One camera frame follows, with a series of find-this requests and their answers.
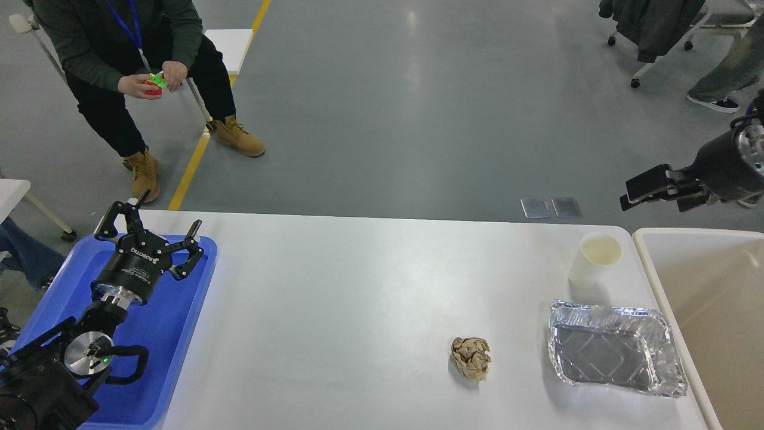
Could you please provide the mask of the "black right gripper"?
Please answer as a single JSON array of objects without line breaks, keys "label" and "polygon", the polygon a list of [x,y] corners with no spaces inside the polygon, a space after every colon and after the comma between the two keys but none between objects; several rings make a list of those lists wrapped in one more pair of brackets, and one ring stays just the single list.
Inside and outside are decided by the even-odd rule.
[{"label": "black right gripper", "polygon": [[698,150],[690,166],[672,172],[668,164],[659,164],[628,180],[620,209],[674,201],[679,212],[688,212],[762,194],[761,119],[735,119],[730,130]]}]

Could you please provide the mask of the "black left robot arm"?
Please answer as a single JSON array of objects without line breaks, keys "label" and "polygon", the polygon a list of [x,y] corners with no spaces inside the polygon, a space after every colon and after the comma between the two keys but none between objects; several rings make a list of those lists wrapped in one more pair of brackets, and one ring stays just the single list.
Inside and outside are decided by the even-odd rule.
[{"label": "black left robot arm", "polygon": [[3,429],[76,429],[93,416],[149,428],[167,404],[212,275],[195,220],[161,236],[115,201],[69,254],[2,360]]}]

